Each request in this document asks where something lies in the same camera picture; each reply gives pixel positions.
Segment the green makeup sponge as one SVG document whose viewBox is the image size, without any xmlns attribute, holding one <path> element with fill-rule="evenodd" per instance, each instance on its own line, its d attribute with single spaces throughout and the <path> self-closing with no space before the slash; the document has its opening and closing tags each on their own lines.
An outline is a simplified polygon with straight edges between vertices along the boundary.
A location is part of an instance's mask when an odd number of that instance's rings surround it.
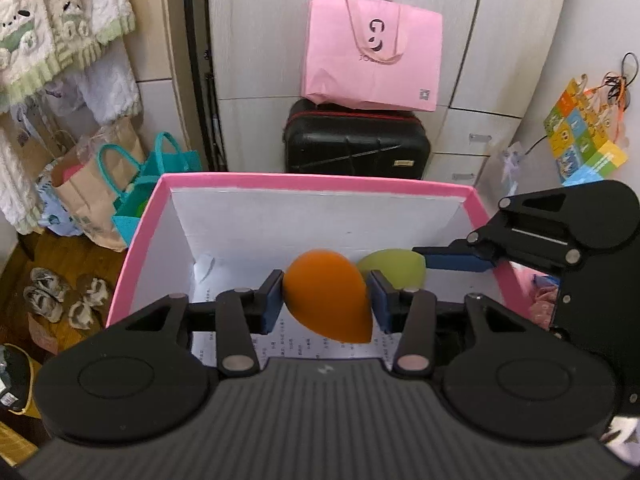
<svg viewBox="0 0 640 480">
<path fill-rule="evenodd" d="M 363 276 L 380 271 L 397 289 L 421 288 L 426 279 L 425 259 L 409 249 L 382 249 L 367 255 L 356 263 Z"/>
</svg>

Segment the orange makeup sponge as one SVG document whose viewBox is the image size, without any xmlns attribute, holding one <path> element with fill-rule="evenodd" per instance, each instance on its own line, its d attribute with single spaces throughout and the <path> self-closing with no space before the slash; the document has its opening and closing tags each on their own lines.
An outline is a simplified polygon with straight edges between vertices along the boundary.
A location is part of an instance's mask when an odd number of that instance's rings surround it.
<svg viewBox="0 0 640 480">
<path fill-rule="evenodd" d="M 339 252 L 304 252 L 286 269 L 282 285 L 288 310 L 308 330 L 345 344 L 371 340 L 367 285 L 357 267 Z"/>
</svg>

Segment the pink cardboard shoe box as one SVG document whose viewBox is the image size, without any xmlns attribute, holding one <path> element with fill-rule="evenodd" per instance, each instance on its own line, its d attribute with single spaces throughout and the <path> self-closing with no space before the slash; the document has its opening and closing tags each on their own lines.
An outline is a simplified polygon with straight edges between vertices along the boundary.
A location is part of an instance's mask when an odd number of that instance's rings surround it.
<svg viewBox="0 0 640 480">
<path fill-rule="evenodd" d="M 134 234 L 108 319 L 178 292 L 194 302 L 257 288 L 311 249 L 352 261 L 381 249 L 446 246 L 489 216 L 465 185 L 310 176 L 166 174 Z"/>
</svg>

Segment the colourful paper gift bag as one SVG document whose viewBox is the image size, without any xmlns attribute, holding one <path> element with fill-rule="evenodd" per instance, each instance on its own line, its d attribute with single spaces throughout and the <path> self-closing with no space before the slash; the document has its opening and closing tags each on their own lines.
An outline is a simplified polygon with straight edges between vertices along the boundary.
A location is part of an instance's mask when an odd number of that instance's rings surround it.
<svg viewBox="0 0 640 480">
<path fill-rule="evenodd" d="M 544 120 L 544 132 L 562 185 L 599 182 L 628 160 L 625 115 L 639 59 L 627 52 L 620 69 L 595 84 L 588 76 L 566 85 Z"/>
</svg>

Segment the teal gift bag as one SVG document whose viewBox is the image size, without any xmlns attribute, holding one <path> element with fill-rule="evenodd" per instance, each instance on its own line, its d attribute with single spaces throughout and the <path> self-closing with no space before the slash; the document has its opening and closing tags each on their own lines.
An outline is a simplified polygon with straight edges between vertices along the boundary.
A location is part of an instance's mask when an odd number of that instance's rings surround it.
<svg viewBox="0 0 640 480">
<path fill-rule="evenodd" d="M 115 183 L 104 165 L 104 156 L 109 152 L 119 154 L 134 167 L 134 176 L 123 188 Z M 145 162 L 138 162 L 128 151 L 113 143 L 104 144 L 99 149 L 96 161 L 103 180 L 116 193 L 112 221 L 127 247 L 134 238 L 139 221 L 160 177 L 164 174 L 184 174 L 202 170 L 198 153 L 183 151 L 174 136 L 166 131 L 157 133 L 154 150 Z"/>
</svg>

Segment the black suitcase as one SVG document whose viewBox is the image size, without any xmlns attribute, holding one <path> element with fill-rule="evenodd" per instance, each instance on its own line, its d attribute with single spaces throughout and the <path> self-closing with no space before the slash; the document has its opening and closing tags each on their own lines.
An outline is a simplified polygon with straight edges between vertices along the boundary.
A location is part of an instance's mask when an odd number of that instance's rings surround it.
<svg viewBox="0 0 640 480">
<path fill-rule="evenodd" d="M 289 174 L 420 180 L 431 155 L 420 119 L 402 110 L 295 102 L 283 130 Z"/>
</svg>

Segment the grey white slippers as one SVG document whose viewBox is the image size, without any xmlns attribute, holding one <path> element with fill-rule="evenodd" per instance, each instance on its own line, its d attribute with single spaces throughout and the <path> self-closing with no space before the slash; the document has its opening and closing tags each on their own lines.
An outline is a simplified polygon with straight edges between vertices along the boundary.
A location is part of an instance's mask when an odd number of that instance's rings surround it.
<svg viewBox="0 0 640 480">
<path fill-rule="evenodd" d="M 74 330 L 95 333 L 105 326 L 113 298 L 111 285 L 95 275 L 82 274 L 73 287 L 45 268 L 30 271 L 32 284 L 23 296 L 36 315 L 52 324 L 66 320 Z"/>
</svg>

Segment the brown paper bag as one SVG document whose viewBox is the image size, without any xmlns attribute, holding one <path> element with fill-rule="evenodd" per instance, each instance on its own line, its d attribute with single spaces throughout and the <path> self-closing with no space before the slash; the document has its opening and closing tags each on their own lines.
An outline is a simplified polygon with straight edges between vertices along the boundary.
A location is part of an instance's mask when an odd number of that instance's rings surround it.
<svg viewBox="0 0 640 480">
<path fill-rule="evenodd" d="M 117 194 L 102 177 L 96 158 L 98 149 L 116 144 L 137 162 L 146 154 L 131 120 L 120 118 L 90 136 L 83 136 L 51 170 L 53 191 L 70 213 L 81 232 L 94 244 L 122 252 L 126 243 L 114 226 L 114 201 Z"/>
</svg>

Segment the pink tote bag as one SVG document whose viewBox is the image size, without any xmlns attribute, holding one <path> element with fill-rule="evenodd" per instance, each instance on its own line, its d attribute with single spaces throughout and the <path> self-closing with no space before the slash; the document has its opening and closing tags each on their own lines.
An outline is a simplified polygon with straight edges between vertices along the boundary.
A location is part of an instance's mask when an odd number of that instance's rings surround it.
<svg viewBox="0 0 640 480">
<path fill-rule="evenodd" d="M 437 107 L 442 16 L 393 0 L 310 0 L 302 96 L 353 110 Z"/>
</svg>

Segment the grey wardrobe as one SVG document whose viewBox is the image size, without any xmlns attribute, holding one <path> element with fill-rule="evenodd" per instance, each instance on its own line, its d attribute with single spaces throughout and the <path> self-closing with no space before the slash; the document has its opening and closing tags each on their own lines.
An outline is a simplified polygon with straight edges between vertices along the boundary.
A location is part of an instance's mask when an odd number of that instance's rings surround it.
<svg viewBox="0 0 640 480">
<path fill-rule="evenodd" d="M 563 0 L 208 0 L 221 133 L 233 171 L 285 167 L 299 98 L 412 108 L 427 180 L 476 185 L 513 139 Z"/>
</svg>

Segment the black clothes rack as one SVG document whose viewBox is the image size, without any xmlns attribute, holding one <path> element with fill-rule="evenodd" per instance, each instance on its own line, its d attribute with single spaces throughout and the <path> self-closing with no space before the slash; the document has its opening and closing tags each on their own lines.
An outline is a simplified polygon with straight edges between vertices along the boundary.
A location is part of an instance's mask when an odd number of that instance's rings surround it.
<svg viewBox="0 0 640 480">
<path fill-rule="evenodd" d="M 227 171 L 210 38 L 209 3 L 208 0 L 183 0 L 183 4 L 198 134 L 203 141 L 206 167 L 212 171 Z"/>
</svg>

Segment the cream green knit cardigan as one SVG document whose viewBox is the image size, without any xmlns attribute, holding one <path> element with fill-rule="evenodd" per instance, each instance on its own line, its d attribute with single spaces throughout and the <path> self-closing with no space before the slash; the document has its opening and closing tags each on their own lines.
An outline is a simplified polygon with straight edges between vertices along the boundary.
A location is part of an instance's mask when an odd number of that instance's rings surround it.
<svg viewBox="0 0 640 480">
<path fill-rule="evenodd" d="M 141 113 L 124 38 L 130 0 L 1 0 L 1 110 L 62 84 L 101 126 Z"/>
</svg>

